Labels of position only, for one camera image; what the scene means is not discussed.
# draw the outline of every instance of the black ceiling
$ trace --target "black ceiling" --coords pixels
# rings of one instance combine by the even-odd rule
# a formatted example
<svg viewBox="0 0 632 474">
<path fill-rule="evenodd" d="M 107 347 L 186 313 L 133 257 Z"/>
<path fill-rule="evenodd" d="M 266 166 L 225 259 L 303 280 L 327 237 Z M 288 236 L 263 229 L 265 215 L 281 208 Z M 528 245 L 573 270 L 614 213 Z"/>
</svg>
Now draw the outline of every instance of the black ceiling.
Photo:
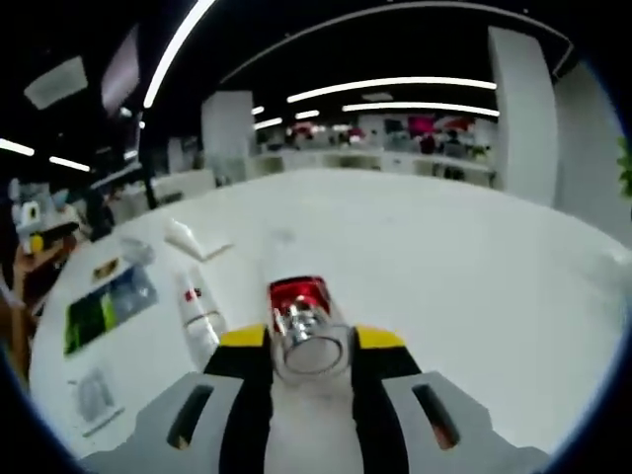
<svg viewBox="0 0 632 474">
<path fill-rule="evenodd" d="M 113 140 L 113 126 L 101 107 L 103 73 L 126 33 L 139 24 L 141 84 L 130 106 L 140 110 L 153 71 L 192 0 L 109 0 L 95 5 L 81 0 L 38 2 L 12 10 L 9 28 L 0 29 L 4 48 L 0 76 L 0 137 L 32 146 L 33 158 L 0 152 L 19 173 L 33 173 L 48 154 L 92 166 L 94 151 Z M 432 75 L 492 80 L 487 58 L 487 26 L 498 25 L 536 36 L 553 69 L 568 43 L 533 25 L 506 16 L 463 8 L 415 8 L 366 15 L 321 29 L 279 47 L 230 79 L 222 78 L 262 50 L 301 31 L 352 12 L 402 5 L 397 0 L 217 0 L 197 25 L 171 66 L 154 106 L 145 113 L 145 142 L 196 134 L 199 105 L 217 88 L 251 89 L 265 105 L 262 119 L 318 108 L 337 111 L 361 101 L 368 91 L 323 97 L 289 108 L 286 96 L 317 87 L 379 77 Z M 488 6 L 503 2 L 487 1 Z M 557 12 L 533 2 L 512 7 L 559 31 Z M 81 55 L 90 86 L 87 90 L 37 111 L 24 97 L 30 82 L 55 65 Z M 494 94 L 458 87 L 391 88 L 395 100 L 452 102 L 493 108 Z M 40 173 L 79 172 L 55 166 Z"/>
</svg>

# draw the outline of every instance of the green plant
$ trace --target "green plant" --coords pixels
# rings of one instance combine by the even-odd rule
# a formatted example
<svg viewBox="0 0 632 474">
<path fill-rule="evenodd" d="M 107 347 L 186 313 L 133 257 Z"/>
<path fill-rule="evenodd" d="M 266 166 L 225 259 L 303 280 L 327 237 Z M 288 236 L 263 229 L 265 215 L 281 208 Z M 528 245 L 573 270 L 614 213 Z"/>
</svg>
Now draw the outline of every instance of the green plant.
<svg viewBox="0 0 632 474">
<path fill-rule="evenodd" d="M 621 174 L 619 175 L 619 181 L 623 187 L 621 194 L 626 198 L 632 198 L 632 156 L 630 156 L 630 149 L 625 137 L 620 136 L 618 142 L 623 152 L 623 156 L 616 160 L 621 167 Z"/>
</svg>

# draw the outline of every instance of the gray panel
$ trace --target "gray panel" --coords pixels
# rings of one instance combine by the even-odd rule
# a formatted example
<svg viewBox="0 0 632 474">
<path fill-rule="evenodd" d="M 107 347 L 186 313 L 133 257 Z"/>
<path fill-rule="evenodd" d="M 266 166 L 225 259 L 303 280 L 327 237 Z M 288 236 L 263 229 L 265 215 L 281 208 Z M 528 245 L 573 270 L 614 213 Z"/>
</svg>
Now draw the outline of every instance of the gray panel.
<svg viewBox="0 0 632 474">
<path fill-rule="evenodd" d="M 383 381 L 397 412 L 411 473 L 528 474 L 548 456 L 534 447 L 517 448 L 492 429 L 489 412 L 436 372 Z M 458 432 L 458 443 L 442 450 L 414 389 L 427 385 Z"/>
<path fill-rule="evenodd" d="M 116 449 L 91 454 L 82 465 L 94 473 L 212 474 L 219 472 L 224 430 L 242 380 L 192 372 L 141 410 L 131 437 Z M 170 428 L 198 387 L 212 393 L 197 421 L 195 435 L 185 449 L 167 442 Z"/>
</svg>

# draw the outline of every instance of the yellow object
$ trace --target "yellow object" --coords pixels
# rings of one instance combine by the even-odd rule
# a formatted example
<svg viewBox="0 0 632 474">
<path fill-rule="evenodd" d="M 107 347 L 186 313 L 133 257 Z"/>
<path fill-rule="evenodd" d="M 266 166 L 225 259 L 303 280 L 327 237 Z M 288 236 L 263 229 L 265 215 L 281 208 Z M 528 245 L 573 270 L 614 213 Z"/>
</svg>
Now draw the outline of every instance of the yellow object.
<svg viewBox="0 0 632 474">
<path fill-rule="evenodd" d="M 257 324 L 247 326 L 236 331 L 230 331 L 222 335 L 219 340 L 221 346 L 228 347 L 255 347 L 258 348 L 264 344 L 264 334 L 266 333 L 266 325 Z"/>
<path fill-rule="evenodd" d="M 404 341 L 395 334 L 370 326 L 355 326 L 361 349 L 403 348 Z"/>
<path fill-rule="evenodd" d="M 43 250 L 43 239 L 39 234 L 31 236 L 31 252 L 41 252 Z"/>
</svg>

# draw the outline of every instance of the table surface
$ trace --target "table surface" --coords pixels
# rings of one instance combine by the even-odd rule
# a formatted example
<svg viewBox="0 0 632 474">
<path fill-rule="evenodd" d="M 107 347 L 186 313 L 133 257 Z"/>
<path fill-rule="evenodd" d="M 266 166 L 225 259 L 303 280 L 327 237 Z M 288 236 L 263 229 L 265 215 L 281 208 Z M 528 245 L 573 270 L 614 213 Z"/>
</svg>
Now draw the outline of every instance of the table surface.
<svg viewBox="0 0 632 474">
<path fill-rule="evenodd" d="M 303 252 L 290 270 L 322 276 L 349 323 L 398 333 L 423 371 L 441 372 L 486 406 L 494 429 L 519 446 L 552 452 L 564 442 L 623 331 L 615 258 L 628 251 L 573 217 L 433 178 L 358 170 L 266 177 L 142 215 L 71 257 L 41 317 L 30 382 L 41 415 L 78 456 L 119 445 L 138 410 L 195 369 L 173 290 L 174 271 L 195 261 L 163 243 L 169 216 L 234 244 L 201 267 L 230 329 L 267 321 L 266 242 L 271 232 L 291 232 Z M 65 309 L 91 289 L 92 269 L 119 255 L 122 236 L 154 246 L 147 271 L 159 305 L 64 358 Z M 69 382 L 95 365 L 112 370 L 124 411 L 83 437 Z M 313 428 L 322 420 L 336 422 L 304 422 Z M 270 443 L 293 452 L 296 436 L 288 433 L 273 423 Z M 346 449 L 353 435 L 346 424 L 320 439 Z M 358 457 L 356 447 L 348 452 Z"/>
</svg>

